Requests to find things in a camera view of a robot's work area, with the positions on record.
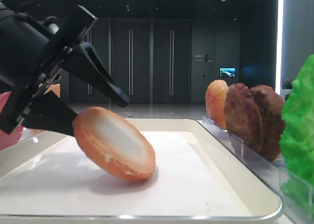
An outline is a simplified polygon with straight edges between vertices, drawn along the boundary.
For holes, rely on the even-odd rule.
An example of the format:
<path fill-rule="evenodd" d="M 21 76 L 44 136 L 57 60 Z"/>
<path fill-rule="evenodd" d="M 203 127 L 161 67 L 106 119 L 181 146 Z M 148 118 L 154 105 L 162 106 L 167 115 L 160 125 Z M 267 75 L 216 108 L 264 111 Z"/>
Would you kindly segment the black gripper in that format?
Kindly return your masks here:
<path fill-rule="evenodd" d="M 55 33 L 26 13 L 0 7 L 0 78 L 10 87 L 10 97 L 0 116 L 8 117 L 7 134 L 22 125 L 74 136 L 77 116 L 47 89 L 59 79 L 59 71 L 92 85 L 120 107 L 130 96 L 113 81 L 91 43 L 81 43 L 96 17 L 77 6 Z"/>

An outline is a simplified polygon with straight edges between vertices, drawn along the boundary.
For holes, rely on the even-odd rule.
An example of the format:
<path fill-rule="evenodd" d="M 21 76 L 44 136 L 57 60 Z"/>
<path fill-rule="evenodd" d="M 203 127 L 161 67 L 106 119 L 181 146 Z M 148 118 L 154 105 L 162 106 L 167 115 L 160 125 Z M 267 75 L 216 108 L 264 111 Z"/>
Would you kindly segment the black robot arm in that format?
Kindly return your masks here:
<path fill-rule="evenodd" d="M 0 128 L 48 130 L 72 136 L 76 113 L 49 87 L 60 70 L 80 78 L 126 107 L 130 97 L 112 80 L 95 49 L 83 38 L 97 18 L 77 6 L 58 31 L 29 14 L 0 7 L 0 78 L 10 96 L 0 113 Z"/>

